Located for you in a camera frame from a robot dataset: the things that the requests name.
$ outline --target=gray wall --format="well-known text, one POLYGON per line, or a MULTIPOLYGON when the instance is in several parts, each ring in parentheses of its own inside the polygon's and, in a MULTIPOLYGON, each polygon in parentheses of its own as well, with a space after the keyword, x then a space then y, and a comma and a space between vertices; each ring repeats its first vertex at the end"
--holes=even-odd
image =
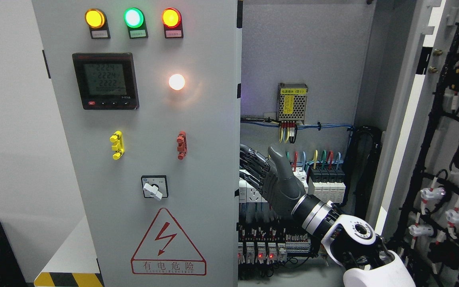
POLYGON ((415 5, 415 1, 408 0, 377 1, 356 126, 387 129, 415 5))
POLYGON ((31 2, 0 0, 0 220, 32 282, 84 216, 31 2))

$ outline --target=yellow indicator light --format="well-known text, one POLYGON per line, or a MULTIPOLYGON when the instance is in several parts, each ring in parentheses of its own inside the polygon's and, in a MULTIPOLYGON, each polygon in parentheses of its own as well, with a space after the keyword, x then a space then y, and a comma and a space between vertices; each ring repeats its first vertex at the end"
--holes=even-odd
POLYGON ((86 23, 93 29, 98 29, 106 23, 104 13, 99 9, 88 9, 84 15, 86 23))
POLYGON ((185 86, 184 76, 180 75, 179 73, 176 73, 173 76, 169 77, 169 86, 171 87, 171 89, 175 91, 183 89, 185 86))
POLYGON ((180 12, 175 8, 167 8, 162 12, 162 23, 169 28, 176 28, 180 25, 182 16, 180 12))

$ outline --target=warning sign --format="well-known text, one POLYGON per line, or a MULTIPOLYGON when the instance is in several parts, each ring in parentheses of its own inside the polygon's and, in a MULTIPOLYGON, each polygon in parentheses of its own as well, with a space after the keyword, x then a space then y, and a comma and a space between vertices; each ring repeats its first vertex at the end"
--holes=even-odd
POLYGON ((157 212, 131 265, 134 274, 206 275, 206 261, 166 208, 157 212))

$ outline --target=white switch knob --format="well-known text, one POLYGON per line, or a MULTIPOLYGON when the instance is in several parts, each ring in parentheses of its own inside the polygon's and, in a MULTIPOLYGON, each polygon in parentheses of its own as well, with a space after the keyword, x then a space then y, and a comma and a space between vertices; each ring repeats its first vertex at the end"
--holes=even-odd
POLYGON ((143 191, 146 196, 151 196, 159 201, 162 199, 162 193, 159 191, 159 188, 155 185, 145 183, 143 186, 143 191))

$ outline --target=red wire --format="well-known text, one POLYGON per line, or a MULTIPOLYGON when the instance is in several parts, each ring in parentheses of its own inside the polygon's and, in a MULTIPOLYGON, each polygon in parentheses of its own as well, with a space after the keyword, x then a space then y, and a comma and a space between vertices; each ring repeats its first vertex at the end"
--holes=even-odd
POLYGON ((326 162, 328 162, 328 168, 327 169, 332 169, 332 160, 334 159, 334 153, 332 151, 329 151, 327 154, 327 159, 326 162))
POLYGON ((293 171, 297 171, 297 152, 295 152, 295 157, 293 159, 293 171))

